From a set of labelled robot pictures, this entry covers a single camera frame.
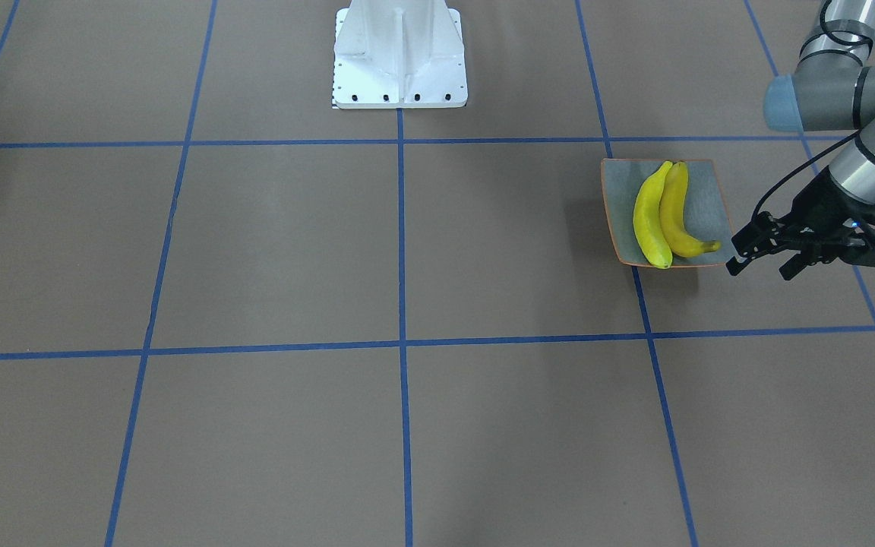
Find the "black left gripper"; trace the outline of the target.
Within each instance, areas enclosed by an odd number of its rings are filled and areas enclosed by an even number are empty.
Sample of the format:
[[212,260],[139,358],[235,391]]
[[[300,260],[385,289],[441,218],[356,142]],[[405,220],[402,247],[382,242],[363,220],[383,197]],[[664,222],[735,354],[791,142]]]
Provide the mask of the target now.
[[731,243],[735,255],[725,263],[730,276],[739,276],[754,260],[785,250],[782,236],[806,240],[806,245],[780,267],[783,280],[791,281],[803,270],[816,264],[841,259],[851,245],[851,218],[848,205],[852,198],[842,190],[829,170],[820,171],[793,198],[787,215],[775,218],[770,213],[755,213]]

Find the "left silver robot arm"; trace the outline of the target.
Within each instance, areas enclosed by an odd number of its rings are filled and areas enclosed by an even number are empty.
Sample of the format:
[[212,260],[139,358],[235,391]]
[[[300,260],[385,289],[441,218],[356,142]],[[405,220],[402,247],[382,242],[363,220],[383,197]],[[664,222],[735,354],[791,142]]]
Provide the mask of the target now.
[[754,208],[733,236],[732,276],[750,262],[784,251],[785,280],[814,264],[840,260],[875,267],[875,1],[824,1],[800,48],[798,65],[775,77],[765,93],[763,113],[774,131],[834,131],[836,158],[820,170],[775,217]]

